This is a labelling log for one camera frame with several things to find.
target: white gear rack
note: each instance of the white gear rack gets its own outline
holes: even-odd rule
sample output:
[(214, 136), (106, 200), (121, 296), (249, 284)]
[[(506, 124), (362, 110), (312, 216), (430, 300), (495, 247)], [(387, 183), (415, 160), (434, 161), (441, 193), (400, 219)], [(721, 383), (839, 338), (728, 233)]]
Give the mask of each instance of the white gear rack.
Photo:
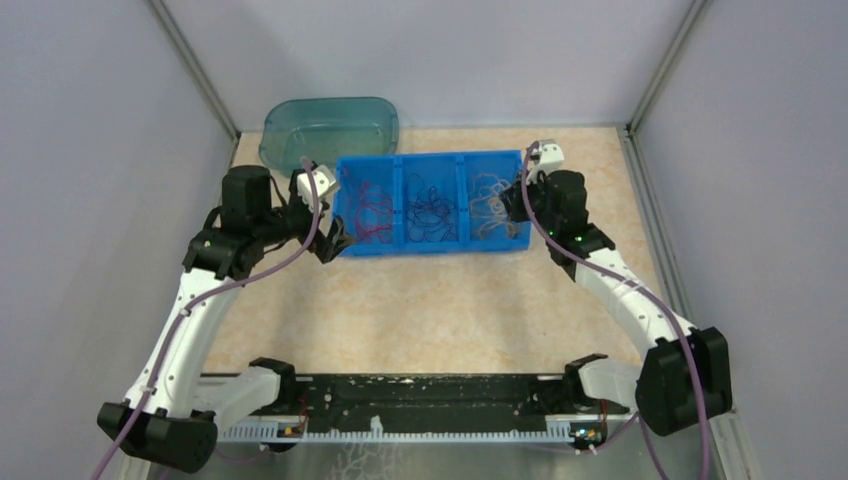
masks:
[[(626, 422), (630, 414), (610, 415), (611, 425)], [(300, 436), (278, 436), (278, 432), (298, 425), (297, 417), (249, 417), (218, 436), (218, 443), (573, 443), (572, 422), (597, 422), (595, 414), (549, 415), (544, 432), (473, 432), (473, 433), (386, 433), (380, 417), (371, 419), (367, 432), (310, 433)]]

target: metal frame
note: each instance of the metal frame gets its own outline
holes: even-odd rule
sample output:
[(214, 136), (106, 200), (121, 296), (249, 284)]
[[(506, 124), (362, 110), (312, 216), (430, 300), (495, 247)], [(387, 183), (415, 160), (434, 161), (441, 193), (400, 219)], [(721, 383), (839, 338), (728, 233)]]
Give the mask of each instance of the metal frame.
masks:
[(648, 89), (645, 90), (645, 93), (642, 95), (642, 99), (639, 100), (639, 104), (636, 106), (636, 111), (633, 112), (633, 118), (628, 124), (628, 130), (634, 135), (639, 132), (645, 118), (648, 116), (648, 113), (654, 106), (657, 98), (662, 93), (668, 78), (671, 76), (671, 73), (674, 71), (674, 67), (677, 65), (677, 62), (683, 54), (683, 50), (685, 49), (695, 26), (700, 23), (701, 19), (704, 17), (704, 13), (712, 3), (713, 0), (693, 0), (692, 4), (689, 6), (686, 16), (683, 17), (680, 27), (677, 28), (677, 32), (674, 34), (674, 39), (668, 46), (662, 61), (657, 67), (657, 71), (654, 73), (654, 78), (648, 85)]
[(165, 5), (164, 0), (144, 0), (144, 3), (150, 7), (151, 13), (153, 13), (162, 30), (164, 30), (165, 36), (168, 37), (168, 40), (174, 47), (177, 56), (179, 56), (180, 61), (182, 61), (183, 66), (186, 68), (186, 72), (194, 80), (197, 91), (212, 111), (212, 115), (215, 116), (224, 131), (230, 136), (230, 139), (238, 141), (241, 132), (236, 128), (230, 113), (227, 111), (227, 107), (224, 105), (223, 100), (221, 100), (220, 95), (218, 95), (206, 72), (200, 66), (197, 55), (195, 55), (191, 45), (189, 45), (183, 36), (176, 20), (171, 15), (171, 11)]
[[(165, 0), (145, 0), (145, 3), (162, 26), (165, 35), (180, 57), (210, 111), (232, 139), (230, 152), (230, 165), (232, 165), (241, 132), (237, 129), (223, 100), (204, 72), (194, 50), (183, 36), (176, 20), (165, 5)], [(627, 124), (616, 127), (633, 190), (638, 201), (639, 213), (648, 237), (652, 260), (661, 281), (660, 288), (663, 297), (672, 308), (685, 316), (691, 315), (691, 309), (681, 280), (679, 266), (668, 240), (668, 232), (658, 205), (655, 189), (651, 183), (650, 172), (646, 167), (644, 153), (639, 142), (639, 132), (657, 99), (661, 96), (668, 79), (673, 74), (695, 27), (703, 19), (705, 12), (712, 3), (713, 0), (692, 1), (658, 65), (654, 77), (642, 95), (633, 117)], [(716, 461), (720, 464), (717, 466), (723, 478), (761, 479), (762, 472), (738, 414), (734, 411), (716, 417), (710, 421), (710, 424), (713, 431), (713, 448), (716, 452)], [(149, 462), (135, 461), (137, 459), (133, 458), (128, 460), (124, 462), (121, 478), (144, 478), (140, 474), (142, 474), (142, 471), (144, 474), (147, 473), (150, 466)]]

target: red wire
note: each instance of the red wire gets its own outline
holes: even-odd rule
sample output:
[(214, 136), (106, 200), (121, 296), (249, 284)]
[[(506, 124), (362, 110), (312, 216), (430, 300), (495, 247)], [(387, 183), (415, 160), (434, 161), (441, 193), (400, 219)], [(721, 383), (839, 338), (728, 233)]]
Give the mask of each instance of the red wire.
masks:
[[(383, 187), (366, 181), (359, 187), (357, 200), (358, 207), (353, 215), (356, 240), (371, 243), (376, 238), (381, 243), (389, 243), (391, 241), (393, 209), (391, 195)], [(376, 220), (370, 221), (368, 218), (363, 218), (363, 213), (369, 211), (374, 214)]]

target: white wall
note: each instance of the white wall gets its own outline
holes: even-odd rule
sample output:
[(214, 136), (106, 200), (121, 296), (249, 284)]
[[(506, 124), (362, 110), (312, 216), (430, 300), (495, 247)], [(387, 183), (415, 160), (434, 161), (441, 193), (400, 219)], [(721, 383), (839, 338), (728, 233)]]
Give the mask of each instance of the white wall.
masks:
[(88, 478), (229, 139), (140, 0), (4, 2), (0, 65), (0, 478)]
[(692, 0), (169, 0), (241, 130), (377, 95), (403, 125), (630, 120)]
[(715, 2), (641, 133), (769, 479), (848, 469), (846, 18), (846, 2)]

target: enclosure panel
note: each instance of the enclosure panel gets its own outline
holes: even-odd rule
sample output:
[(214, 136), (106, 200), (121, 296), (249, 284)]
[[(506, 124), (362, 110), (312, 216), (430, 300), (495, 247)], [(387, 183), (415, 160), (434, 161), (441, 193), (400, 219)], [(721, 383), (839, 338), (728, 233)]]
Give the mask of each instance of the enclosure panel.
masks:
[(88, 478), (230, 141), (144, 2), (5, 2), (0, 58), (0, 478)]
[(766, 478), (844, 478), (848, 4), (715, 2), (638, 135)]
[(630, 119), (691, 0), (169, 0), (236, 125), (379, 95), (403, 125)]

